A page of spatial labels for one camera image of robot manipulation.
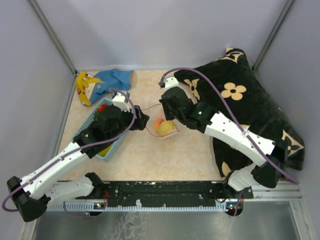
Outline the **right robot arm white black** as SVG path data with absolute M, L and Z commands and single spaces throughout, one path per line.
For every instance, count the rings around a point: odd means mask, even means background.
M 227 175 L 223 185 L 227 197 L 235 198 L 242 190 L 256 185 L 269 189 L 277 186 L 288 159 L 284 140 L 275 142 L 241 130 L 211 105 L 193 103 L 178 86 L 166 90 L 159 101 L 167 120 L 176 119 L 191 130 L 214 137 L 252 161 L 252 164 Z

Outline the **clear zip bag orange zipper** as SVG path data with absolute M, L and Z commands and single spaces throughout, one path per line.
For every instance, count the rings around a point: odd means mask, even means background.
M 151 136 L 165 139 L 181 132 L 173 120 L 166 120 L 161 103 L 145 108 L 142 112 L 149 116 L 145 128 Z

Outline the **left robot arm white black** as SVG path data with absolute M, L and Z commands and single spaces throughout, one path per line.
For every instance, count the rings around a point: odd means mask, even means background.
M 132 111 L 110 105 L 99 112 L 87 128 L 45 165 L 25 177 L 11 177 L 6 184 L 23 221 L 36 220 L 48 207 L 73 198 L 101 197 L 105 185 L 94 172 L 74 181 L 57 181 L 80 163 L 112 145 L 117 137 L 125 134 L 126 129 L 144 130 L 149 119 L 138 105 Z

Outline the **yellow pear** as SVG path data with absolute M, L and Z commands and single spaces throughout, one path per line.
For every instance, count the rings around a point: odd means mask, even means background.
M 158 128 L 158 131 L 157 133 L 160 135 L 160 136 L 164 136 L 164 135 L 168 135 L 170 134 L 174 129 L 175 129 L 175 125 L 172 121 L 168 121 L 168 120 L 165 120 L 163 121 L 159 128 Z

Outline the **orange peach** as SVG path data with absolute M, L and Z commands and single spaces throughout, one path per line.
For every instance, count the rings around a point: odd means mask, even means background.
M 165 121 L 165 120 L 162 119 L 162 118 L 159 118 L 159 119 L 155 120 L 155 121 L 154 121 L 154 124 L 153 124 L 153 129 L 157 132 L 158 129 L 159 129 L 159 127 L 160 127 L 160 124 L 161 124 L 162 122 L 164 122 L 164 121 Z

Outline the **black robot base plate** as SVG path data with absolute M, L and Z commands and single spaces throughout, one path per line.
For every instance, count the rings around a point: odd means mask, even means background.
M 106 200 L 108 207 L 214 207 L 237 199 L 239 192 L 222 181 L 109 181 L 78 200 Z

